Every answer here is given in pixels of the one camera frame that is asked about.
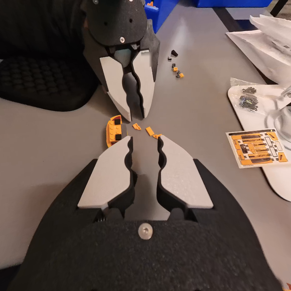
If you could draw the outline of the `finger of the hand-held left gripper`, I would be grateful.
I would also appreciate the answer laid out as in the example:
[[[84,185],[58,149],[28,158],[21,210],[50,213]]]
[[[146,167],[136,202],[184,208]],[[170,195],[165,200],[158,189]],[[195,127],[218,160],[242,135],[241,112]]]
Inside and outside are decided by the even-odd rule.
[[[100,58],[101,67],[107,85],[107,93],[123,117],[131,122],[132,116],[127,103],[127,94],[122,85],[124,75],[123,67],[120,62],[111,56]]]
[[[137,82],[136,92],[140,98],[142,117],[149,114],[155,89],[152,60],[149,50],[139,51],[132,60],[132,74]]]

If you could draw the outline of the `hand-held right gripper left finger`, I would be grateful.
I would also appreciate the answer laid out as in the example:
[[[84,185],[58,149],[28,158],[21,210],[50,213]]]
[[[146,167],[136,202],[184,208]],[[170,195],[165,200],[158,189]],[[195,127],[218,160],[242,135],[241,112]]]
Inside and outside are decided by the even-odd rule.
[[[126,210],[135,198],[132,167],[133,137],[126,136],[97,159],[78,208]]]

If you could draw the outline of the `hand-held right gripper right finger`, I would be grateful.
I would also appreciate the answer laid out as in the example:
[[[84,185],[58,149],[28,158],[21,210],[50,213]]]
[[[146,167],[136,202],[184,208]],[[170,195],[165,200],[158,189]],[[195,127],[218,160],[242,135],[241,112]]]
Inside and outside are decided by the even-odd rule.
[[[213,202],[193,157],[164,135],[158,137],[157,200],[166,210],[211,209]]]

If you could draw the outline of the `orange lego car front assembly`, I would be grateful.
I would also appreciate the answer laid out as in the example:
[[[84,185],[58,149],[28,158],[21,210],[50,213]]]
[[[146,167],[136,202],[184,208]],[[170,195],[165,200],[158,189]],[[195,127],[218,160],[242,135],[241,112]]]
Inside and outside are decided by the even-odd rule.
[[[126,124],[122,122],[121,115],[112,117],[106,126],[106,143],[111,147],[128,135]]]

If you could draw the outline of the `person's left forearm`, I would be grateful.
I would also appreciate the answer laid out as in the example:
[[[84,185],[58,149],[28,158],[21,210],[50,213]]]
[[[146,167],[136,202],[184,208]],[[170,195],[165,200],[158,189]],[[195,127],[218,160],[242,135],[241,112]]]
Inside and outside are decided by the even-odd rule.
[[[17,54],[83,54],[85,1],[0,1],[1,59]]]

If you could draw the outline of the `blue storage bin with divider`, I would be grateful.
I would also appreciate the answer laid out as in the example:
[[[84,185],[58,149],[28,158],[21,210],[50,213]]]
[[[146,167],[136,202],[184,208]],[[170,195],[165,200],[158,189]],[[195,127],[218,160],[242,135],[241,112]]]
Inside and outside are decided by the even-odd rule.
[[[154,33],[157,33],[179,0],[154,0],[156,8],[147,6],[149,1],[145,0],[144,9],[147,19],[152,20]]]

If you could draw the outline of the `orange black sticker sheet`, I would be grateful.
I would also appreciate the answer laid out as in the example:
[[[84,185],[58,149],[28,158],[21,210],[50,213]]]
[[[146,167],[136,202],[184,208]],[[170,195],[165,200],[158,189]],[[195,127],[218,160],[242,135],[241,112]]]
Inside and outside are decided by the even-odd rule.
[[[290,164],[290,153],[274,128],[227,132],[226,136],[240,169]]]

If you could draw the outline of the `white book stand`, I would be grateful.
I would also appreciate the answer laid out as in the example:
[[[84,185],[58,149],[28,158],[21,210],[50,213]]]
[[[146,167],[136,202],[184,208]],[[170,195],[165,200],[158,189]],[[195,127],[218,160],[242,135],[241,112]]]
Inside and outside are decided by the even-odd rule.
[[[243,89],[256,90],[257,111],[253,112],[239,106],[239,98]],[[280,85],[236,85],[231,87],[227,96],[236,113],[242,129],[245,131],[275,129],[283,147],[288,162],[279,165],[265,165],[262,170],[272,190],[286,201],[290,202],[291,169],[290,169],[290,97]]]

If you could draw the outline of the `clear bag of dark parts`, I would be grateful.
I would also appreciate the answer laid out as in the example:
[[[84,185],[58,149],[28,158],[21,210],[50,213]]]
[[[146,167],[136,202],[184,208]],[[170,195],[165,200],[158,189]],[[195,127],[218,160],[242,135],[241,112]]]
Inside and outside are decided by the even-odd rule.
[[[270,109],[266,100],[258,92],[260,85],[262,84],[231,77],[230,86],[235,89],[231,89],[227,96],[233,108],[266,115]]]

